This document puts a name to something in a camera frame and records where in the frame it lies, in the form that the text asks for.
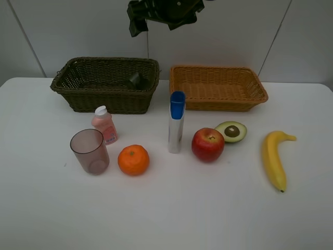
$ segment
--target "red apple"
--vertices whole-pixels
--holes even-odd
[[[192,152],[204,162],[210,163],[217,160],[223,148],[223,135],[215,129],[203,128],[193,136]]]

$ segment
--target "dark green wicker basket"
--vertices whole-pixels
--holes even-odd
[[[123,81],[134,73],[149,80],[148,90],[128,90]],[[51,89],[76,112],[94,112],[105,105],[111,114],[144,114],[159,81],[152,59],[78,57],[69,60],[53,79]]]

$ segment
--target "pink translucent cup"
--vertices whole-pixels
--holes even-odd
[[[70,147],[84,171],[101,174],[109,166],[110,159],[103,134],[96,129],[85,129],[73,136]]]

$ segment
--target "white bottle cap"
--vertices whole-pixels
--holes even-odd
[[[95,116],[97,118],[104,118],[106,117],[108,111],[106,110],[106,107],[105,106],[100,106],[98,108],[96,108],[95,110]]]

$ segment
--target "banana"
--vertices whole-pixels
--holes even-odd
[[[282,131],[269,133],[262,143],[262,158],[266,174],[274,187],[282,193],[287,188],[286,173],[280,161],[277,146],[283,141],[296,141],[293,135],[285,134]]]

